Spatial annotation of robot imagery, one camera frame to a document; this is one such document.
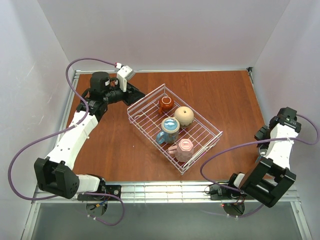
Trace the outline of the brown orange glazed mug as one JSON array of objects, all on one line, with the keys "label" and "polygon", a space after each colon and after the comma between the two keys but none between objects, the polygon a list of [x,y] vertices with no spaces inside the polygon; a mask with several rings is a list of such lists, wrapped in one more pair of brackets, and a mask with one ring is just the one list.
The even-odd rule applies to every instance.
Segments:
[{"label": "brown orange glazed mug", "polygon": [[170,96],[163,96],[162,98],[159,99],[158,101],[158,113],[166,113],[169,112],[173,107],[174,107],[174,100]]}]

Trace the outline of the blue butterfly mug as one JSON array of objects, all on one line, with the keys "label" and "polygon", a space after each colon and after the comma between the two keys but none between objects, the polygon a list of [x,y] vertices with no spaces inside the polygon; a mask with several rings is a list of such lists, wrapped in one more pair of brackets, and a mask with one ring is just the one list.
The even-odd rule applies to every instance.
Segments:
[{"label": "blue butterfly mug", "polygon": [[155,141],[159,145],[173,144],[178,139],[179,130],[180,123],[174,117],[167,117],[161,122],[161,131],[157,134]]}]

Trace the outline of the cream round ceramic mug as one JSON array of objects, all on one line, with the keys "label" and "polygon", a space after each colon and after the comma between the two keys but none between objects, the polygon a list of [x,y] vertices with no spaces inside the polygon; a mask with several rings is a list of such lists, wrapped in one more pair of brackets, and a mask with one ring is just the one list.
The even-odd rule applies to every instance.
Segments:
[{"label": "cream round ceramic mug", "polygon": [[187,106],[178,107],[173,116],[179,122],[181,128],[187,128],[194,121],[194,112]]}]

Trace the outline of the pink faceted mug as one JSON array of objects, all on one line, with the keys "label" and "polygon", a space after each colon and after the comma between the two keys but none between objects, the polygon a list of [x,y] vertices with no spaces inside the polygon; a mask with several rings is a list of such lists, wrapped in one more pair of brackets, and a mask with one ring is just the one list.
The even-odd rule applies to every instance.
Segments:
[{"label": "pink faceted mug", "polygon": [[190,139],[183,138],[176,145],[167,149],[169,155],[173,155],[178,162],[188,162],[194,154],[194,145]]}]

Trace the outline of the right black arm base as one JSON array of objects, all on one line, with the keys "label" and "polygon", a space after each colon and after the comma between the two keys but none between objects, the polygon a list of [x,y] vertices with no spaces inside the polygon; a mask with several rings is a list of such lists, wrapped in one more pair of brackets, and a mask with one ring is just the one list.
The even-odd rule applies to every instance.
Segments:
[{"label": "right black arm base", "polygon": [[245,213],[246,194],[210,184],[204,189],[212,201],[222,201],[221,206],[227,215],[242,216]]}]

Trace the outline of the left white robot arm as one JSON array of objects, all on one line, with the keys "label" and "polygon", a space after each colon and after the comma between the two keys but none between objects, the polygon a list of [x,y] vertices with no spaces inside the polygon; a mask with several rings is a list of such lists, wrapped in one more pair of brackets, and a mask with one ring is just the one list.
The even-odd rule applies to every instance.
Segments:
[{"label": "left white robot arm", "polygon": [[128,66],[122,67],[116,77],[107,72],[94,72],[90,86],[82,93],[80,102],[70,123],[70,130],[63,134],[46,158],[38,158],[34,163],[37,184],[40,190],[66,199],[78,193],[103,193],[106,184],[102,177],[73,172],[76,158],[98,125],[108,106],[124,102],[127,106],[136,103],[145,94],[129,83],[135,72]]}]

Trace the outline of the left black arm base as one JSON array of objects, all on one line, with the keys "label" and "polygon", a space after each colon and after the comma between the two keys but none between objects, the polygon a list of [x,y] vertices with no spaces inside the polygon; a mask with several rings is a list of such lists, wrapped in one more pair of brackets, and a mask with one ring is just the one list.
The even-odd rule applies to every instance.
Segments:
[{"label": "left black arm base", "polygon": [[[114,195],[118,198],[121,197],[121,185],[105,185],[102,186],[99,193]],[[90,195],[80,193],[77,195],[77,200],[80,202],[86,203],[86,211],[90,215],[94,215],[96,217],[103,216],[108,208],[109,201],[117,201],[114,197],[105,196],[105,195]]]}]

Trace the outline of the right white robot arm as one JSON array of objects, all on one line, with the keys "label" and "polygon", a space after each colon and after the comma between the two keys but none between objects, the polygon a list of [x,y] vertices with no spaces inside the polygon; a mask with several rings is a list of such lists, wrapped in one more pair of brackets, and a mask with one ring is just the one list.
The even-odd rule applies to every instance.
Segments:
[{"label": "right white robot arm", "polygon": [[296,174],[290,170],[290,154],[294,142],[301,131],[297,121],[297,111],[283,107],[270,121],[254,135],[257,141],[284,138],[259,143],[262,153],[247,173],[234,173],[230,177],[229,187],[235,187],[271,208],[287,192],[296,180]]}]

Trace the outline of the aluminium front rail frame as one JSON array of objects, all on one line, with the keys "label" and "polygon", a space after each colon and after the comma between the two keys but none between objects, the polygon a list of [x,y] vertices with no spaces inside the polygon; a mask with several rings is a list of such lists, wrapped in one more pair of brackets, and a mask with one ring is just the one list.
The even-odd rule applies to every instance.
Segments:
[{"label": "aluminium front rail frame", "polygon": [[301,240],[307,230],[296,190],[274,207],[245,201],[245,217],[227,216],[205,194],[199,169],[213,154],[251,141],[264,121],[246,70],[139,72],[131,83],[144,93],[162,84],[195,108],[205,125],[223,132],[191,169],[181,175],[129,123],[126,107],[110,107],[75,164],[122,186],[122,202],[110,201],[95,219],[86,204],[51,199],[37,204],[33,240]]}]

